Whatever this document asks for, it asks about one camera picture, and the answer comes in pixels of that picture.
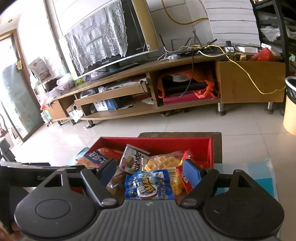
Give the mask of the orange red chip bag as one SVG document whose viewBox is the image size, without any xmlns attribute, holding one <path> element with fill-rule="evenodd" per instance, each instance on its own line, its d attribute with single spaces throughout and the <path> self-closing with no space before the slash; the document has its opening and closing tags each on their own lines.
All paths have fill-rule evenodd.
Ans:
<svg viewBox="0 0 296 241">
<path fill-rule="evenodd" d="M 180 164 L 176 167 L 176 173 L 178 178 L 182 182 L 183 189 L 185 189 L 187 193 L 190 193 L 199 183 L 200 175 L 198 171 L 195 170 L 195 168 L 189 165 L 188 163 L 185 163 L 185 169 L 184 169 L 183 163 L 186 159 L 189 159 L 194 164 L 196 164 L 196 162 L 192 159 L 192 155 L 190 151 L 185 151 L 181 158 Z"/>
</svg>

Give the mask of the silver brown wafer pack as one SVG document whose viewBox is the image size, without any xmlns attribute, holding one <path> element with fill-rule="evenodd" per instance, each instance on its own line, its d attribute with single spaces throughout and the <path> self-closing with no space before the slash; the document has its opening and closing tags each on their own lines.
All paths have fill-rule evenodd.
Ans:
<svg viewBox="0 0 296 241">
<path fill-rule="evenodd" d="M 134 174 L 142 170 L 142 158 L 150 155 L 149 152 L 127 144 L 119 162 L 121 170 Z"/>
</svg>

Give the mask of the yellow waffle pack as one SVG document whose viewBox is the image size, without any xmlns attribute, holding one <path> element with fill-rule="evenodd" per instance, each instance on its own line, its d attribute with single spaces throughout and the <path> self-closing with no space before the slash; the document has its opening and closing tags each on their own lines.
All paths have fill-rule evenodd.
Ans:
<svg viewBox="0 0 296 241">
<path fill-rule="evenodd" d="M 180 196 L 185 188 L 176 168 L 182 164 L 183 154 L 182 151 L 176 151 L 169 154 L 143 157 L 141 159 L 142 170 L 145 172 L 167 170 L 173 194 Z"/>
</svg>

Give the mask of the blue snack bag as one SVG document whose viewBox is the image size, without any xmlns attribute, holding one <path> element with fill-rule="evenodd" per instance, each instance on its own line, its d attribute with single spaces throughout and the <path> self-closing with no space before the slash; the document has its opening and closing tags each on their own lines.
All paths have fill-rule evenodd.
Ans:
<svg viewBox="0 0 296 241">
<path fill-rule="evenodd" d="M 168 171 L 139 171 L 133 175 L 127 175 L 125 179 L 125 198 L 129 200 L 174 199 Z"/>
</svg>

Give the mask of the white blue cracker package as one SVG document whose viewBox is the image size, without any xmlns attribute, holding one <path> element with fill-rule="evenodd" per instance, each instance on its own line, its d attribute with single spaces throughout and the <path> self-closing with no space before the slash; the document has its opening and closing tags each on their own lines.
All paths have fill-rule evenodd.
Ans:
<svg viewBox="0 0 296 241">
<path fill-rule="evenodd" d="M 80 165 L 85 167 L 99 168 L 108 159 L 114 159 L 119 164 L 123 152 L 110 148 L 100 148 L 88 154 L 84 154 L 82 157 L 76 159 Z"/>
</svg>

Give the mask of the red cardboard box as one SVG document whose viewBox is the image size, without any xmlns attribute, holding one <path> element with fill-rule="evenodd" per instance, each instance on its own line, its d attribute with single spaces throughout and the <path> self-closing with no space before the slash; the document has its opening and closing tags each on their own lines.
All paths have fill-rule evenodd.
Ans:
<svg viewBox="0 0 296 241">
<path fill-rule="evenodd" d="M 124 152 L 126 145 L 132 145 L 150 153 L 150 156 L 169 154 L 176 151 L 190 151 L 192 159 L 196 165 L 204 168 L 214 166 L 213 141 L 210 137 L 181 137 L 181 138 L 120 138 L 120 137 L 100 137 L 98 141 L 86 152 L 77 158 L 82 157 L 100 148 L 110 148 Z M 131 175 L 119 168 L 116 164 L 116 173 L 107 184 L 109 191 L 120 197 L 125 197 L 125 179 Z"/>
</svg>

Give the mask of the blue white carton box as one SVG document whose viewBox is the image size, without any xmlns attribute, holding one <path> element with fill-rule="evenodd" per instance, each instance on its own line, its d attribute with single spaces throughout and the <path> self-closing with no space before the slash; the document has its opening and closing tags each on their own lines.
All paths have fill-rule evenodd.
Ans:
<svg viewBox="0 0 296 241">
<path fill-rule="evenodd" d="M 107 111 L 107 110 L 116 110 L 116 109 L 118 109 L 118 105 L 116 104 L 114 99 L 96 101 L 93 104 L 94 104 L 95 109 L 97 111 Z"/>
</svg>

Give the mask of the yellow trash bin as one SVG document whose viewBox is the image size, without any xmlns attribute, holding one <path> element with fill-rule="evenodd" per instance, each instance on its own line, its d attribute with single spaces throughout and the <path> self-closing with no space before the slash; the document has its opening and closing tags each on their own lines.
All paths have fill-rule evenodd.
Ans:
<svg viewBox="0 0 296 241">
<path fill-rule="evenodd" d="M 292 135 L 296 135 L 296 102 L 295 102 L 295 76 L 289 76 L 285 79 L 285 113 L 283 119 L 283 126 Z"/>
</svg>

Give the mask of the wooden TV stand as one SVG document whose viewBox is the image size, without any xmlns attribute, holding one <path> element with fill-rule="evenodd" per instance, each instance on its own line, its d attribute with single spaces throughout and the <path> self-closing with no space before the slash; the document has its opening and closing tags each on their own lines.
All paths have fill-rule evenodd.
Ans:
<svg viewBox="0 0 296 241">
<path fill-rule="evenodd" d="M 96 121 L 160 113 L 195 106 L 230 103 L 272 104 L 284 98 L 286 65 L 273 61 L 240 61 L 239 55 L 191 56 L 153 61 L 85 82 L 45 104 L 54 121 L 80 120 L 90 126 Z"/>
</svg>

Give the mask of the orange plastic bag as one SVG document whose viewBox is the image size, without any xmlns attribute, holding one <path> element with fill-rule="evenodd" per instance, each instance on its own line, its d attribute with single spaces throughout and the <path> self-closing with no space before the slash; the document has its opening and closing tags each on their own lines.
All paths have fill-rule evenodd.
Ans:
<svg viewBox="0 0 296 241">
<path fill-rule="evenodd" d="M 218 98 L 216 79 L 211 69 L 184 68 L 160 72 L 157 82 L 158 97 L 194 93 L 198 99 Z"/>
</svg>

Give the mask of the red bag on stand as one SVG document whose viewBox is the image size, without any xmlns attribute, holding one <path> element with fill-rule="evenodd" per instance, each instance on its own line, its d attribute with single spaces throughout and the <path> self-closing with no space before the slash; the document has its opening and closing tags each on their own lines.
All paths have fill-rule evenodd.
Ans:
<svg viewBox="0 0 296 241">
<path fill-rule="evenodd" d="M 260 52 L 253 55 L 249 60 L 250 61 L 273 62 L 275 60 L 275 56 L 268 48 L 263 48 Z"/>
</svg>

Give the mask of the white lace cover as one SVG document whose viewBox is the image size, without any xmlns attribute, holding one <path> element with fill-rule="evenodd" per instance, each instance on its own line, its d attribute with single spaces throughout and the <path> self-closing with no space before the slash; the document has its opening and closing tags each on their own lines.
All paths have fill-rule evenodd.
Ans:
<svg viewBox="0 0 296 241">
<path fill-rule="evenodd" d="M 121 1 L 113 1 L 90 15 L 72 28 L 65 39 L 80 75 L 106 58 L 125 57 L 128 41 Z"/>
</svg>

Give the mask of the flat screen television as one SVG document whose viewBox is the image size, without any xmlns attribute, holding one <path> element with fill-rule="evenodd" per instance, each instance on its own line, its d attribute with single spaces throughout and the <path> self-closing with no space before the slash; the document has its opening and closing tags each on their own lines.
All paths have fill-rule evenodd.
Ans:
<svg viewBox="0 0 296 241">
<path fill-rule="evenodd" d="M 112 2 L 113 1 L 108 1 L 101 7 L 97 8 L 95 11 L 85 16 L 82 20 L 76 23 L 72 28 L 88 18 L 90 15 L 94 14 L 99 9 Z M 121 57 L 120 55 L 117 55 L 111 58 L 106 58 L 100 62 L 95 63 L 92 66 L 89 66 L 85 70 L 84 74 L 80 75 L 72 61 L 70 50 L 65 39 L 65 34 L 65 47 L 63 48 L 63 50 L 70 73 L 74 79 L 86 77 L 87 80 L 98 80 L 100 78 L 104 78 L 112 74 L 121 72 L 123 70 L 133 68 L 135 66 L 138 66 L 139 63 L 133 62 L 124 65 L 122 64 L 122 61 L 147 54 L 149 52 L 158 51 L 160 49 L 156 30 L 154 28 L 146 1 L 121 1 L 121 3 L 124 10 L 128 41 L 126 56 Z"/>
</svg>

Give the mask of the black shelving rack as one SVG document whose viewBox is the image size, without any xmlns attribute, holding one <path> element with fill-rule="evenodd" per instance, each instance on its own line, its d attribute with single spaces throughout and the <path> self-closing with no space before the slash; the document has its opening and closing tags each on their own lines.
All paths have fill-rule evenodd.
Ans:
<svg viewBox="0 0 296 241">
<path fill-rule="evenodd" d="M 289 76 L 290 56 L 295 56 L 295 1 L 251 1 L 262 43 L 282 57 Z"/>
</svg>

